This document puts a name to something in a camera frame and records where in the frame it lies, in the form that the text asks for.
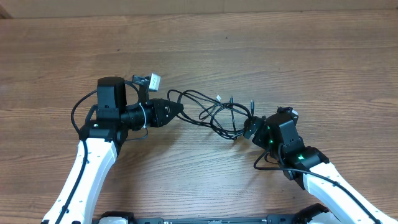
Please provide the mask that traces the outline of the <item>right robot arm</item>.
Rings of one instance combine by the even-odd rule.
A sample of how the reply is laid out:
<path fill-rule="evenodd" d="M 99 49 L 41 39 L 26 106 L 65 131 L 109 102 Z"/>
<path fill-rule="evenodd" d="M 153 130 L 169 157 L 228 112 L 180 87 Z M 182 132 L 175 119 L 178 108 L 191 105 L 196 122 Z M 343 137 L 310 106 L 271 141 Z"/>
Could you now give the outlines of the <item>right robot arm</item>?
<path fill-rule="evenodd" d="M 306 146 L 296 125 L 298 113 L 279 108 L 270 117 L 250 116 L 243 136 L 277 161 L 276 170 L 295 181 L 319 203 L 295 214 L 292 223 L 396 223 L 366 200 L 319 149 Z"/>

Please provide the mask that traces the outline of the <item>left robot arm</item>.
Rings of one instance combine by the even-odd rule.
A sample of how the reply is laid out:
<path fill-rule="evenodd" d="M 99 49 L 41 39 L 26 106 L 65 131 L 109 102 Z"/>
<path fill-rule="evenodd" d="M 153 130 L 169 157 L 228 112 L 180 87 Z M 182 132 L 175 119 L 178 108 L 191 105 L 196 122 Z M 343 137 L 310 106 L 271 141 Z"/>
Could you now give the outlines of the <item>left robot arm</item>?
<path fill-rule="evenodd" d="M 97 104 L 82 127 L 74 164 L 60 195 L 42 223 L 91 223 L 104 180 L 116 162 L 129 131 L 168 124 L 183 105 L 149 99 L 159 89 L 160 77 L 104 77 L 97 82 Z"/>

